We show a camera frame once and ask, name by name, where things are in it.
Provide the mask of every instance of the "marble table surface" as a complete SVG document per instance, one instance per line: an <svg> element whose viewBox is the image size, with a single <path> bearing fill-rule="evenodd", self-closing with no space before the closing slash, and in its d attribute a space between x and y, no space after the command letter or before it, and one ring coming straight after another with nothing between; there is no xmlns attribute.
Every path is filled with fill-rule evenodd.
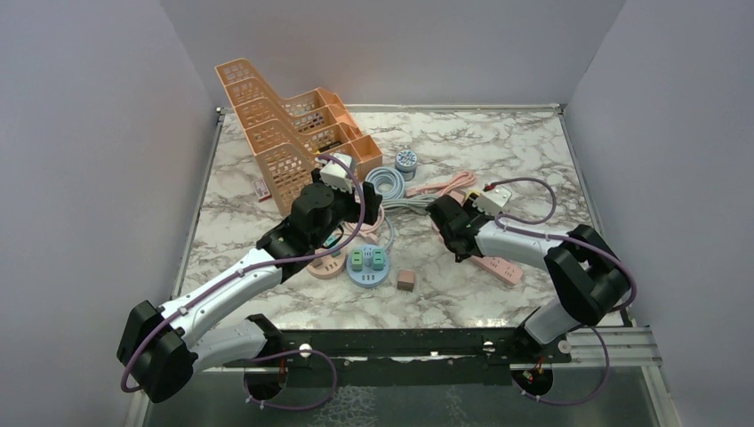
<svg viewBox="0 0 754 427"><path fill-rule="evenodd" d="M394 111L353 116L381 147L386 165L392 164L398 150L416 151L420 167L409 188L447 181L461 170L477 174L476 189L489 181L533 176L547 181L558 197L557 211L543 228L591 224L555 111ZM272 200L257 201L252 181L261 173L242 131L235 115L225 117L181 294L235 263L281 220ZM529 183L508 188L513 192L506 206L509 213L539 218L548 212L544 189ZM220 325L235 325L250 314L263 313L280 328L516 326L555 296L544 271L523 265L524 276L513 286L470 262L453 262L426 215L394 213L390 218L397 236L389 254L389 279L380 287L362 289L345 273L319 280L303 271L244 303ZM387 240L388 228L382 229L381 238ZM359 242L357 238L351 246ZM412 293L396 290L398 270L416 271ZM621 323L615 315L606 320L610 325Z"/></svg>

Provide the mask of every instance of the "small brown cube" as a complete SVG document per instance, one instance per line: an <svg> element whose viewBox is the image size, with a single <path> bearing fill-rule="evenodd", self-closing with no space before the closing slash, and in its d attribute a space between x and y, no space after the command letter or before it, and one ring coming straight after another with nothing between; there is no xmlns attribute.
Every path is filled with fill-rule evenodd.
<svg viewBox="0 0 754 427"><path fill-rule="evenodd" d="M397 288L401 291L413 292L413 286L416 284L416 273L412 270L401 270L398 272Z"/></svg>

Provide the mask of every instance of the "white wall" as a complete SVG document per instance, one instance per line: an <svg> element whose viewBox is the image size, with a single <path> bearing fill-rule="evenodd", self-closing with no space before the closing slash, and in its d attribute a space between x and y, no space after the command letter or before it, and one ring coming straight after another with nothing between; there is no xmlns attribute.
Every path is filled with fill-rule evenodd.
<svg viewBox="0 0 754 427"><path fill-rule="evenodd" d="M624 0L162 0L213 101L246 57L285 97L567 102Z"/></svg>
<svg viewBox="0 0 754 427"><path fill-rule="evenodd" d="M628 0L566 109L685 427L750 425L754 2Z"/></svg>
<svg viewBox="0 0 754 427"><path fill-rule="evenodd" d="M213 104L157 0L0 3L0 425L122 425L129 309L170 292Z"/></svg>

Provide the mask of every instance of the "orange desk organizer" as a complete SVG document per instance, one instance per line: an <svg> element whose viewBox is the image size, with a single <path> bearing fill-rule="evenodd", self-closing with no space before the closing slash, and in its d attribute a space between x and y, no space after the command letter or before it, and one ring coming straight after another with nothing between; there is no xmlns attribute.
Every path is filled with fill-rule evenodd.
<svg viewBox="0 0 754 427"><path fill-rule="evenodd" d="M264 181L282 215L291 212L291 204L299 196L301 189L311 183L311 171L320 166L315 160L317 153L310 151L314 147L313 142L310 141L307 147L297 139L290 138L290 135L286 136L288 138L281 137L274 146L255 154ZM363 180L375 167L382 166L382 152L368 135L324 153L342 153L355 158L355 172L359 180Z"/></svg>
<svg viewBox="0 0 754 427"><path fill-rule="evenodd" d="M348 111L336 105L327 105L319 109L313 109L301 116L291 116L270 98L257 98L236 106L235 110L238 120L244 129L249 129L255 125L277 118L287 122L301 133L313 133L319 127L343 123L356 136L364 136L358 127L349 124L350 115Z"/></svg>
<svg viewBox="0 0 754 427"><path fill-rule="evenodd" d="M356 127L356 122L346 110L341 98L326 89L318 87L313 91L285 99L277 95L277 92L247 59L239 58L226 62L215 67L215 70L222 85L225 86L225 93L233 107L264 97L276 102L288 114L300 116L326 105L334 105L345 112L345 115L341 117L342 123Z"/></svg>
<svg viewBox="0 0 754 427"><path fill-rule="evenodd" d="M382 166L382 151L362 134L338 95L317 88L280 98L246 59L215 70L282 215L291 212L294 199L311 183L311 171L321 166L320 153L353 157L359 180Z"/></svg>

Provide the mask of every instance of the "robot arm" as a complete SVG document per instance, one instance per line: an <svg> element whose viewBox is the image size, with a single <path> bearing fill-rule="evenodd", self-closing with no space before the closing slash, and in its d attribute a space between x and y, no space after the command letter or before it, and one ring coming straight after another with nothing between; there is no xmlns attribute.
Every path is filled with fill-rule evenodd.
<svg viewBox="0 0 754 427"><path fill-rule="evenodd" d="M210 329L255 295L303 270L342 222L357 222L362 208L364 223L376 222L382 197L365 182L364 196L357 201L353 183L341 168L352 168L351 158L335 157L339 162L312 171L312 183L293 201L291 214L244 258L190 294L157 308L145 301L131 310L117 356L153 402L170 398L194 372L263 352L275 330L264 322L247 319ZM286 263L275 265L283 259Z"/></svg>
<svg viewBox="0 0 754 427"><path fill-rule="evenodd" d="M629 290L630 283L615 264L573 243L533 238L499 227L494 216L502 211L502 205L494 194L472 193L462 205L452 197L440 197L427 211L457 262L472 255L499 256L549 272L557 298L527 318L511 344L516 347L513 350L533 356L544 344L579 325L595 326ZM531 227L516 228L548 234ZM586 225L550 234L568 235L613 254Z"/></svg>

